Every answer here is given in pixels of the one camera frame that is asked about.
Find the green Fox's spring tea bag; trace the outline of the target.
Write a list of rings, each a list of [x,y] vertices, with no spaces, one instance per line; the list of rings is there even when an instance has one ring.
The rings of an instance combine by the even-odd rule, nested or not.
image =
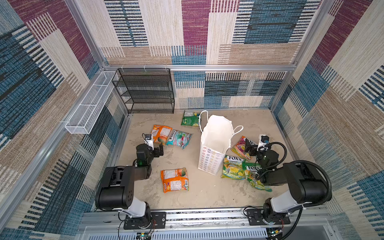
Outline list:
[[[257,179],[259,176],[258,170],[261,169],[261,166],[258,163],[244,162],[242,167],[245,172],[246,180],[251,184],[253,188],[266,192],[273,191],[271,187],[265,186],[261,183],[260,180]]]

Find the orange Fox's fruits candy bag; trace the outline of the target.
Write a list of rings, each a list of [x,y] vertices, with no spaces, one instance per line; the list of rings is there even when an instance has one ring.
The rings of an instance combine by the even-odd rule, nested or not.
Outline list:
[[[243,158],[247,162],[250,162],[252,157],[249,155],[248,152],[245,152],[246,140],[247,138],[245,136],[242,136],[240,140],[231,148],[231,151],[238,155],[240,158]]]

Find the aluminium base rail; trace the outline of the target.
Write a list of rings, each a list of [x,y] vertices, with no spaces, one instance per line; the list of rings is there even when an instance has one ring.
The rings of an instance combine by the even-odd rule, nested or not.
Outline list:
[[[116,212],[85,213],[77,240],[280,240],[299,220],[289,240],[340,240],[342,236],[324,206],[287,214],[274,225],[252,219],[255,209],[154,210],[155,227],[134,229]]]

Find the orange snack bag far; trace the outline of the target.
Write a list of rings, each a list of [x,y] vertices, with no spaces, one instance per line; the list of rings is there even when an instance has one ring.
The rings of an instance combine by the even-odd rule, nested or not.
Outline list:
[[[156,144],[165,145],[168,141],[169,135],[172,132],[172,128],[163,125],[154,125],[152,129],[152,139]]]

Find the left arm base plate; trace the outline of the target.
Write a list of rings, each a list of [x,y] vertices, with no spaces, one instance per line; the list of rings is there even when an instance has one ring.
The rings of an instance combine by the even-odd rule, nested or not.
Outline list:
[[[151,228],[164,229],[166,225],[166,212],[151,212],[140,218],[126,217],[124,222],[124,230],[149,230]]]

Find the orange snack bag near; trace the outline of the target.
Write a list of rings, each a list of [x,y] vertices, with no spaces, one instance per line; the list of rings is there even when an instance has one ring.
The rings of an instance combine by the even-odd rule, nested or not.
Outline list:
[[[161,179],[164,193],[189,190],[189,178],[186,168],[162,170]]]

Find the teal candy bag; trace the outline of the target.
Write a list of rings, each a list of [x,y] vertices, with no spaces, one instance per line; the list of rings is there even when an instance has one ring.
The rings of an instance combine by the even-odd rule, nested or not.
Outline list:
[[[190,142],[193,134],[172,130],[171,135],[166,143],[167,146],[177,146],[181,149],[185,149]]]

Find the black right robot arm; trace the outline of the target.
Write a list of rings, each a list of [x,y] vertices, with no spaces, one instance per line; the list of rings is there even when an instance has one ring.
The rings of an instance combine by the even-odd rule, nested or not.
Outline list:
[[[288,185],[288,191],[268,198],[261,208],[246,207],[244,215],[251,226],[290,223],[288,215],[296,210],[322,205],[332,199],[332,183],[320,166],[298,160],[285,163],[287,148],[262,136],[258,144],[246,140],[245,153],[256,158],[243,164],[250,184],[259,190]]]

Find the orange snack bag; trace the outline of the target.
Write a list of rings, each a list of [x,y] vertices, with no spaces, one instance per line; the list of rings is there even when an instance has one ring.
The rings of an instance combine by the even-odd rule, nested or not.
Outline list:
[[[165,145],[168,141],[169,135],[172,132],[172,128],[163,125],[154,125],[152,129],[152,139],[156,144]]]
[[[164,193],[189,190],[189,178],[186,168],[162,170],[161,179]]]

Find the white paper bag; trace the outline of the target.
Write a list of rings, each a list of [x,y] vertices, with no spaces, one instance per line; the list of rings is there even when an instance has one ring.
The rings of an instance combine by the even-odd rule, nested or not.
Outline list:
[[[207,110],[200,113],[199,121],[207,117],[207,124],[202,127],[198,169],[211,175],[216,175],[232,145],[234,135],[240,133],[242,125],[234,127],[232,121],[223,116],[211,115]]]

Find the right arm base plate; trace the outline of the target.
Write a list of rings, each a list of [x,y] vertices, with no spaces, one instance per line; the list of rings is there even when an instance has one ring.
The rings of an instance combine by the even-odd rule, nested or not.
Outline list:
[[[289,225],[291,220],[288,214],[275,213],[261,208],[245,209],[245,215],[248,218],[250,226],[272,226],[272,225]]]

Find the small green snack bag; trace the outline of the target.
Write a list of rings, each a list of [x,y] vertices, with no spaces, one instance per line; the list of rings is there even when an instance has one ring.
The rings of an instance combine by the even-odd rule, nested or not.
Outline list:
[[[182,126],[190,126],[190,127],[199,127],[200,126],[200,113],[184,111],[181,125]]]

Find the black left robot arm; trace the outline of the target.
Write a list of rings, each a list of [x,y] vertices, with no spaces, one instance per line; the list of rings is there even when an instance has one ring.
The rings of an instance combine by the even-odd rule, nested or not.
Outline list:
[[[95,195],[98,210],[126,215],[122,221],[129,229],[147,229],[156,224],[148,203],[134,196],[135,182],[147,180],[152,173],[152,161],[164,155],[164,146],[152,148],[146,144],[136,147],[137,159],[131,166],[107,167]]]

